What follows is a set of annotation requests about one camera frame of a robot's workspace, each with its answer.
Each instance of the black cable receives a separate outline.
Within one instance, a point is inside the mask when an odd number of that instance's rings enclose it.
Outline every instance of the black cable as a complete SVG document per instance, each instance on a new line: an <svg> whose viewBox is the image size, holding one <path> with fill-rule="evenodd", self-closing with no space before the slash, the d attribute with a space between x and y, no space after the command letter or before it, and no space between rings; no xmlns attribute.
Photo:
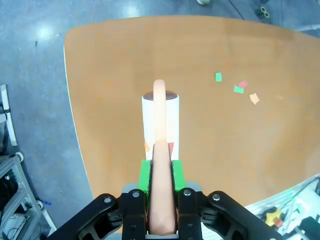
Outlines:
<svg viewBox="0 0 320 240"><path fill-rule="evenodd" d="M19 228L20 228L26 221L27 221L27 217L25 216L25 217L24 217L24 220L23 220L22 223L18 226L17 230L15 231L13 237L12 237L10 240L15 239L17 233L19 232Z"/></svg>
<svg viewBox="0 0 320 240"><path fill-rule="evenodd" d="M8 231L8 233L6 234L6 237L8 238L8 236L9 236L9 234L10 234L10 232L12 231L12 230L19 230L18 228L16 228L16 227L13 227L13 228L11 228L9 231Z"/></svg>
<svg viewBox="0 0 320 240"><path fill-rule="evenodd" d="M234 7L234 9L237 11L237 13L240 15L242 20L245 20L244 16L242 16L242 14L239 12L238 8L236 8L236 6L233 4L233 2L231 0L228 0L228 1Z"/></svg>
<svg viewBox="0 0 320 240"><path fill-rule="evenodd" d="M288 203L290 203L296 196L298 196L303 190L306 189L306 187L308 187L310 184L314 183L315 181L319 181L319 177L315 177L313 180L311 180L310 182L306 183L305 186L303 186L295 195L293 195L293 197L288 200L281 208L280 210L282 210Z"/></svg>
<svg viewBox="0 0 320 240"><path fill-rule="evenodd" d="M38 222L39 226L40 226L40 232L38 234L38 236L36 236L36 238L34 238L33 240L36 240L37 238L39 238L41 236L41 233L42 233L42 226L40 224L40 222Z"/></svg>
<svg viewBox="0 0 320 240"><path fill-rule="evenodd" d="M1 215L0 215L0 227L1 227L1 224L2 224L2 217L4 216L4 210L5 210L5 209L2 209L2 210L1 210Z"/></svg>
<svg viewBox="0 0 320 240"><path fill-rule="evenodd" d="M2 102L0 102L0 108L1 108L0 114L4 114L5 110L4 110L4 106L3 106ZM6 152L7 147L8 147L8 139L9 139L9 132L8 132L7 124L4 123L2 150L0 152L0 155L5 155L5 152Z"/></svg>

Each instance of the metal frame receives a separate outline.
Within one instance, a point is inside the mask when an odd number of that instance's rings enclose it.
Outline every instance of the metal frame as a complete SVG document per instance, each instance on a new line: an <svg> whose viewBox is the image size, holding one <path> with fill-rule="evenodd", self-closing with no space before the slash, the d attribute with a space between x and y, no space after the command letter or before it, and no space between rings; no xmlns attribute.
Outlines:
<svg viewBox="0 0 320 240"><path fill-rule="evenodd" d="M14 177L18 183L18 190L10 201L5 205L3 209L2 223L0 226L0 233L2 233L6 223L10 217L15 213L18 206L27 202L32 208L26 212L27 220L20 230L17 240L28 240L33 233L34 228L41 217L41 210L37 204L37 201L30 189L24 171L20 164L20 156L6 156L0 158L0 178L5 176L10 170L12 170Z"/></svg>

